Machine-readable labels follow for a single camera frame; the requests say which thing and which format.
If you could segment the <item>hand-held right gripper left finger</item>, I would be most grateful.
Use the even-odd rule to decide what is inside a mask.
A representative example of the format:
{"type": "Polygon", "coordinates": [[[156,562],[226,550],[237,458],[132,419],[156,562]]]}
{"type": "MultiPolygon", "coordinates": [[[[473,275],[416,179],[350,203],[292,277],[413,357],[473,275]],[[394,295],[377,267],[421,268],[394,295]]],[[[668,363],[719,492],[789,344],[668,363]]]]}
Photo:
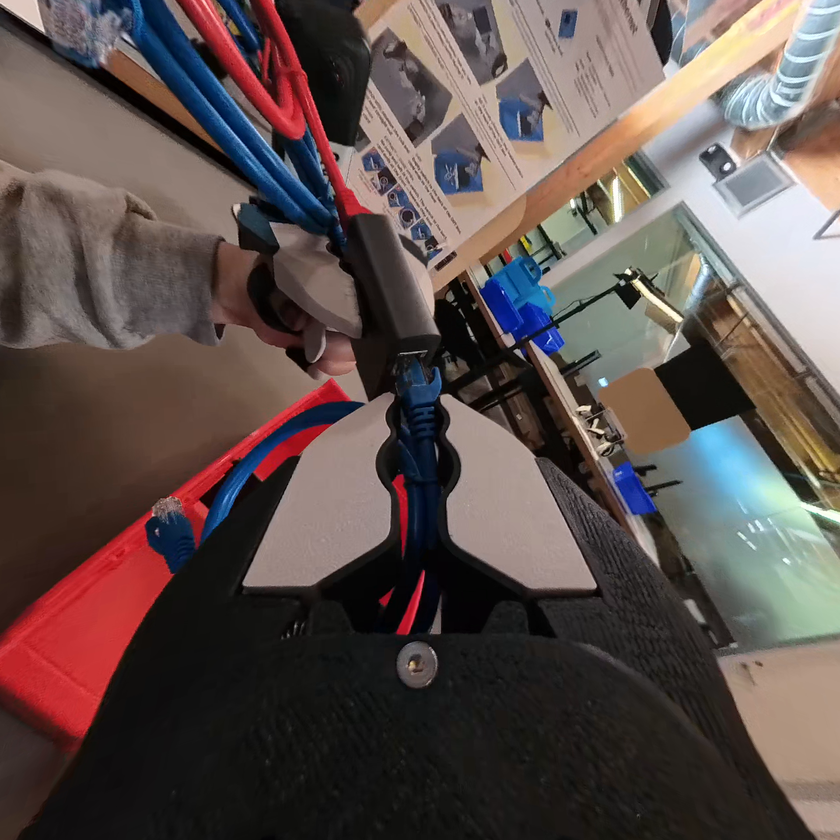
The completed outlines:
{"type": "Polygon", "coordinates": [[[327,594],[355,574],[384,591],[402,557],[386,453],[396,441],[394,401],[378,396],[304,450],[245,574],[246,593],[327,594]]]}

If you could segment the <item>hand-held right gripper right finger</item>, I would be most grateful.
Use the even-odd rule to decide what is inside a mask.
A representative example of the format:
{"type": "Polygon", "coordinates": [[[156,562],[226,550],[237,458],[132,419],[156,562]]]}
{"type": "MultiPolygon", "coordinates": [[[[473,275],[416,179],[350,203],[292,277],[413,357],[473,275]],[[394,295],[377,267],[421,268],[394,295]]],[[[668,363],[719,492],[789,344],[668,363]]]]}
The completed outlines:
{"type": "Polygon", "coordinates": [[[594,594],[590,565],[531,450],[451,395],[438,405],[442,544],[527,599],[594,594]]]}

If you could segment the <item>small blue bin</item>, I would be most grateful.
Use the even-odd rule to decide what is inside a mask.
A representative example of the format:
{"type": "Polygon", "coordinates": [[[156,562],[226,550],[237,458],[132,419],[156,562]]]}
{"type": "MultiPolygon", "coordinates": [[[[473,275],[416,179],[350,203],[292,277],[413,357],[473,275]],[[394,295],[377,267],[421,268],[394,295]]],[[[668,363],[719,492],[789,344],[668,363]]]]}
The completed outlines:
{"type": "Polygon", "coordinates": [[[625,462],[613,469],[612,481],[616,492],[632,515],[645,516],[657,512],[653,498],[630,462],[625,462]]]}

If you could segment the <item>wooden partition board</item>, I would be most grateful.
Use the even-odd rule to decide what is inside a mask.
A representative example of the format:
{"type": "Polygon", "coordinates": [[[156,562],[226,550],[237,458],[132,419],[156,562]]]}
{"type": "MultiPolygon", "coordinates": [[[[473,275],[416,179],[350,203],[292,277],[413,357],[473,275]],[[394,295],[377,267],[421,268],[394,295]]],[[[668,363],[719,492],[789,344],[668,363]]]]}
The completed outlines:
{"type": "MultiPolygon", "coordinates": [[[[703,101],[718,106],[716,95],[729,82],[774,72],[810,4],[765,1],[744,11],[745,2],[686,2],[672,53],[676,73],[459,246],[455,259],[433,278],[434,289],[446,287],[481,257],[500,253],[703,101]],[[742,16],[735,18],[737,12],[742,16]]],[[[825,70],[837,65],[838,41],[802,112],[823,95],[825,70]]]]}

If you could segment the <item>black cable coupler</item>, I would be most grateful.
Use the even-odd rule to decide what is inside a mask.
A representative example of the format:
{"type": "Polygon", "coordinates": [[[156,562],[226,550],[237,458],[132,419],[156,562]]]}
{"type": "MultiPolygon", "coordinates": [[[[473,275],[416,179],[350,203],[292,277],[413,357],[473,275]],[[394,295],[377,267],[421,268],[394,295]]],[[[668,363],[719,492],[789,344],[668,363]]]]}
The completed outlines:
{"type": "Polygon", "coordinates": [[[342,267],[352,276],[363,332],[351,347],[367,399],[394,393],[412,362],[432,360],[440,334],[392,221],[359,213],[346,228],[342,267]]]}

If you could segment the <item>black boom stand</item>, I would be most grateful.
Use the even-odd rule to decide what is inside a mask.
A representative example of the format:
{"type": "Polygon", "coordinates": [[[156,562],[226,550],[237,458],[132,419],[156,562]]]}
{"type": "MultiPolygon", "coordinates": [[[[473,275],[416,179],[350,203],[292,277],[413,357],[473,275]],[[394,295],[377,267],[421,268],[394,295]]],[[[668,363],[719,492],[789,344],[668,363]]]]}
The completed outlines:
{"type": "Polygon", "coordinates": [[[684,323],[685,316],[677,306],[671,303],[665,293],[654,283],[655,277],[649,277],[638,268],[629,267],[614,274],[616,283],[604,291],[580,299],[554,314],[551,323],[558,327],[562,322],[594,306],[610,296],[617,297],[626,310],[633,310],[638,303],[644,302],[645,317],[658,324],[665,331],[676,335],[684,323]]]}

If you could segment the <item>wall vent grille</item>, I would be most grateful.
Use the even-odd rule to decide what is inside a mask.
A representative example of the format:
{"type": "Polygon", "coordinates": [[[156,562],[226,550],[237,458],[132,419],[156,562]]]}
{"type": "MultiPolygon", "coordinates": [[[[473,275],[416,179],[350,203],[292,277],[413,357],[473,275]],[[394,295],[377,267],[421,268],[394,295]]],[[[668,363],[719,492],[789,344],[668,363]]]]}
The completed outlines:
{"type": "Polygon", "coordinates": [[[742,218],[791,189],[795,178],[773,154],[753,156],[713,189],[735,218],[742,218]]]}

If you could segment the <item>instruction poster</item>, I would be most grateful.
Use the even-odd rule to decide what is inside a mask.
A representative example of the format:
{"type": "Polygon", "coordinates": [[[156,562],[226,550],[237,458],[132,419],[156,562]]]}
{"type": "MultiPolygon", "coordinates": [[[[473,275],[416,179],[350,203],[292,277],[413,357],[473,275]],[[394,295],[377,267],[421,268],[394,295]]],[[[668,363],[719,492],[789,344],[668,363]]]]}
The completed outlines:
{"type": "Polygon", "coordinates": [[[348,182],[443,271],[663,79],[649,2],[382,2],[348,182]]]}

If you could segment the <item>person's left hand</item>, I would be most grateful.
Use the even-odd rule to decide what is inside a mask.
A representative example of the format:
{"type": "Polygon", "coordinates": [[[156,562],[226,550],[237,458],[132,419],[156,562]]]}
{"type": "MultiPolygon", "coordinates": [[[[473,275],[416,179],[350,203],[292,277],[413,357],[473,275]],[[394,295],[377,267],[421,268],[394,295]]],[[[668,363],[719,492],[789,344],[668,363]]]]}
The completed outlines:
{"type": "Polygon", "coordinates": [[[295,303],[287,307],[287,319],[293,333],[282,332],[265,324],[247,292],[247,281],[259,263],[255,251],[243,250],[221,241],[216,248],[211,320],[218,327],[236,326],[252,331],[263,343],[285,351],[289,360],[313,380],[342,376],[355,368],[350,339],[326,330],[295,303]],[[305,342],[321,333],[325,344],[314,362],[305,356],[305,342]]]}

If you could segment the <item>white black gadget pile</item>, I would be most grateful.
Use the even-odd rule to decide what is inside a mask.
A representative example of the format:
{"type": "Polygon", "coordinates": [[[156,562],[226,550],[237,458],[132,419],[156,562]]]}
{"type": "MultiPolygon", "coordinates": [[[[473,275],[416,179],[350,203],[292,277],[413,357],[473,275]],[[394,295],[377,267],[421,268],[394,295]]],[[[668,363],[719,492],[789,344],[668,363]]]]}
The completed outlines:
{"type": "Polygon", "coordinates": [[[576,406],[574,412],[600,457],[610,458],[623,449],[624,431],[611,409],[593,402],[576,406]]]}

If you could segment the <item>black wall device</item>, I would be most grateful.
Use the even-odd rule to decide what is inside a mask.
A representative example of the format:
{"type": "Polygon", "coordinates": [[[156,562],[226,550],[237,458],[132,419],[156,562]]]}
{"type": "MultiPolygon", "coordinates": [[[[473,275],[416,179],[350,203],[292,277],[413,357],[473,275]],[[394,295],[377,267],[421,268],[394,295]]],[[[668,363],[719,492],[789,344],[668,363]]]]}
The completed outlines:
{"type": "Polygon", "coordinates": [[[703,165],[715,183],[730,177],[739,168],[739,163],[729,150],[720,143],[713,143],[698,154],[698,161],[703,165]]]}

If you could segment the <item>black upright panel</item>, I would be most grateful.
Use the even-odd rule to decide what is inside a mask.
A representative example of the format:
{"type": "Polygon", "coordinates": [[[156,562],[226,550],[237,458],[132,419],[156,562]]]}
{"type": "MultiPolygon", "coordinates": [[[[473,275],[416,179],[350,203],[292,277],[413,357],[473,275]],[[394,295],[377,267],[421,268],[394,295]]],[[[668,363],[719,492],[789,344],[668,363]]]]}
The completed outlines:
{"type": "Polygon", "coordinates": [[[654,373],[692,432],[755,411],[753,400],[707,341],[691,344],[654,373]]]}

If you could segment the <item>blue storage bin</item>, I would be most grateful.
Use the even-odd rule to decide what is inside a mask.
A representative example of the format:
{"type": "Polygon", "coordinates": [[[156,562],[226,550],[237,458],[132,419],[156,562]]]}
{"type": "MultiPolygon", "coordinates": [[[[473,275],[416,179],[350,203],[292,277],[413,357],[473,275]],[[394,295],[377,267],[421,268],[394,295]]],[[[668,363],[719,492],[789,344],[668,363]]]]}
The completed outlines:
{"type": "Polygon", "coordinates": [[[489,278],[480,290],[480,295],[504,333],[517,336],[523,326],[522,315],[515,306],[515,299],[504,283],[495,277],[489,278]]]}
{"type": "Polygon", "coordinates": [[[547,355],[562,351],[565,341],[549,312],[540,305],[525,303],[519,308],[518,315],[521,322],[511,331],[516,341],[527,339],[547,355]]]}

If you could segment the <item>red plastic bin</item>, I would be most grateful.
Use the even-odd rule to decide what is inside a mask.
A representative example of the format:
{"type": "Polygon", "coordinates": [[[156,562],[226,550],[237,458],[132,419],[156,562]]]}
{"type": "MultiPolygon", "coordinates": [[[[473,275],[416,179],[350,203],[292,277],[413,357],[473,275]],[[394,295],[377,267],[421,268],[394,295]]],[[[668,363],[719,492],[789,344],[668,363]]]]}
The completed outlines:
{"type": "Polygon", "coordinates": [[[397,389],[386,453],[400,511],[402,557],[381,593],[360,574],[315,596],[249,594],[243,579],[304,450],[367,403],[306,404],[236,460],[219,461],[217,487],[195,534],[189,506],[175,521],[143,524],[136,568],[154,580],[109,591],[132,554],[103,552],[81,589],[61,582],[2,640],[2,706],[82,762],[194,757],[303,756],[305,739],[329,757],[340,746],[370,758],[408,720],[398,680],[430,658],[415,688],[434,681],[429,647],[435,607],[399,634],[424,566],[427,510],[438,504],[438,372],[397,389]]]}

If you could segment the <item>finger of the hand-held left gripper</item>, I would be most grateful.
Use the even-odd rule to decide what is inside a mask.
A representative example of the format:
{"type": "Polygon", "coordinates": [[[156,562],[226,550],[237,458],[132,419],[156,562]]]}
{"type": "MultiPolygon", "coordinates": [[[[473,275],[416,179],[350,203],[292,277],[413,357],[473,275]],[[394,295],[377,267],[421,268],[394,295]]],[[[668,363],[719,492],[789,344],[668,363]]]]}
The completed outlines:
{"type": "Polygon", "coordinates": [[[426,308],[429,314],[434,315],[434,289],[432,280],[428,274],[425,253],[416,242],[404,234],[398,234],[397,237],[406,253],[408,265],[411,268],[426,308]]]}
{"type": "Polygon", "coordinates": [[[278,250],[272,271],[279,290],[324,327],[357,340],[363,327],[354,279],[330,253],[327,237],[269,223],[278,250]]]}

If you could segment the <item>silver flexible duct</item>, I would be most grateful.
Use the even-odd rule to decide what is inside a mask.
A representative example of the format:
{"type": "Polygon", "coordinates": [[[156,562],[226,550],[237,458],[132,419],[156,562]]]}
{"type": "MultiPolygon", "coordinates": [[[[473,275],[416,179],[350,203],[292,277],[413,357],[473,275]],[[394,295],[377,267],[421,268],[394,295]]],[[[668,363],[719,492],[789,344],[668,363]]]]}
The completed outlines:
{"type": "Polygon", "coordinates": [[[772,73],[733,80],[716,95],[724,121],[748,131],[776,128],[798,117],[837,45],[839,2],[811,2],[772,73]]]}

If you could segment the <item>brown cardboard panel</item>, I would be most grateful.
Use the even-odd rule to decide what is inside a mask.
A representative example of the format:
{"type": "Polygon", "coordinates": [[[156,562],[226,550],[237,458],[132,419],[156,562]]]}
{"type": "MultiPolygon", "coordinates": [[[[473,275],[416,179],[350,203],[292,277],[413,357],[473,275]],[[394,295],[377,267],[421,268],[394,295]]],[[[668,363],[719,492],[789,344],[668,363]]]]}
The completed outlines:
{"type": "Polygon", "coordinates": [[[596,398],[616,421],[632,455],[653,455],[690,436],[687,420],[654,369],[630,371],[601,388],[596,398]]]}

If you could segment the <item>light blue bin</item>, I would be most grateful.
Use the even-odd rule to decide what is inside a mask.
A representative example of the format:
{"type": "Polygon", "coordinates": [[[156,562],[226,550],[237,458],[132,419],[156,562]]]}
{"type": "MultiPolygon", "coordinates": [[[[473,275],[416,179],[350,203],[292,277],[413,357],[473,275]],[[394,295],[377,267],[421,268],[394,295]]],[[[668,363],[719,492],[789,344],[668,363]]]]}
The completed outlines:
{"type": "Polygon", "coordinates": [[[527,255],[515,258],[492,279],[503,289],[515,310],[533,305],[551,316],[556,300],[552,291],[542,284],[542,276],[539,263],[527,255]]]}

